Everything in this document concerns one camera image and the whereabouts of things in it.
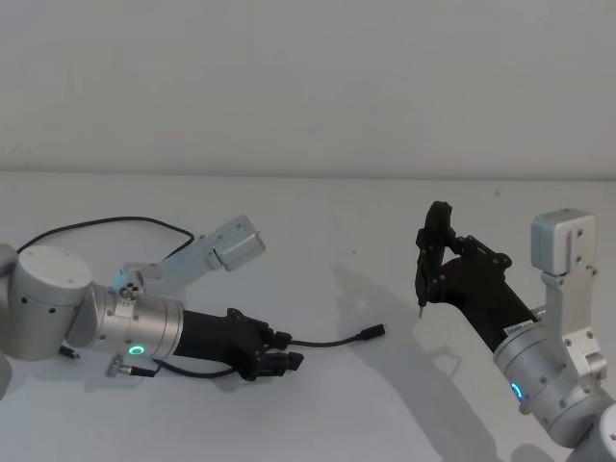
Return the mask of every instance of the robotic arm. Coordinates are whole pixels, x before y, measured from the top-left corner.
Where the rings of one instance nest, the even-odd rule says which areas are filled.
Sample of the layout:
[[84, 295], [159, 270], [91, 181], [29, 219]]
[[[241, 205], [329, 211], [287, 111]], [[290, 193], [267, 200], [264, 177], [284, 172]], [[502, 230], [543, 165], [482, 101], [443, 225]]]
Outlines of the robotic arm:
[[[458, 308], [494, 353], [523, 414], [532, 414], [569, 462], [616, 461], [616, 404], [602, 388], [607, 363], [590, 328], [596, 220], [563, 209], [532, 223], [531, 261], [543, 272], [544, 307], [529, 310], [505, 283], [511, 259], [456, 236], [451, 207], [435, 202], [417, 237], [415, 287]], [[457, 258], [443, 265], [445, 248]]]
[[115, 284], [104, 287], [69, 252], [36, 245], [17, 254], [0, 244], [0, 397], [11, 379], [2, 353], [40, 361], [55, 356], [63, 340], [110, 352], [109, 376], [153, 376], [125, 365], [125, 358], [170, 355], [225, 363], [245, 380], [295, 371], [301, 354], [270, 352], [285, 349], [289, 334], [235, 309], [220, 318], [161, 297], [211, 270], [235, 270], [264, 250], [252, 223], [238, 217], [160, 263], [125, 265]]

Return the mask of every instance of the white wall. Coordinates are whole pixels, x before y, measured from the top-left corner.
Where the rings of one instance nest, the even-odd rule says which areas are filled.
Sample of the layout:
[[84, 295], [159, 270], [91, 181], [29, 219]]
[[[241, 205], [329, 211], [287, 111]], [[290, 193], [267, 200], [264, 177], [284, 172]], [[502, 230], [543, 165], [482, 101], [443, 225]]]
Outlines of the white wall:
[[4, 0], [0, 167], [616, 176], [609, 0]]

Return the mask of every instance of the white table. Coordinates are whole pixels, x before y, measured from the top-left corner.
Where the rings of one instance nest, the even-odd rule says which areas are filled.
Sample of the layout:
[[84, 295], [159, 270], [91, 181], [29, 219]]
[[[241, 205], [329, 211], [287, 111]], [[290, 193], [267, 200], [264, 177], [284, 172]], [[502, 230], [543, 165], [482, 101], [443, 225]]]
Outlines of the white table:
[[[247, 385], [169, 372], [110, 379], [108, 356], [88, 351], [79, 362], [13, 361], [13, 383], [0, 402], [2, 460], [564, 460], [567, 451], [518, 413], [491, 353], [454, 308], [428, 306], [418, 319], [414, 241], [436, 199], [453, 205], [459, 233], [511, 256], [507, 280], [530, 307], [544, 296], [529, 263], [532, 218], [564, 206], [595, 212], [593, 326], [616, 364], [614, 184], [0, 173], [2, 242], [18, 246], [52, 227], [129, 214], [211, 232], [246, 213], [267, 253], [190, 285], [182, 297], [191, 309], [223, 314], [236, 307], [316, 341], [389, 325], [384, 339], [305, 350], [298, 372]], [[119, 223], [48, 242], [81, 255], [95, 279], [109, 283], [123, 262], [157, 261], [181, 238]], [[616, 394], [611, 377], [605, 386]]]

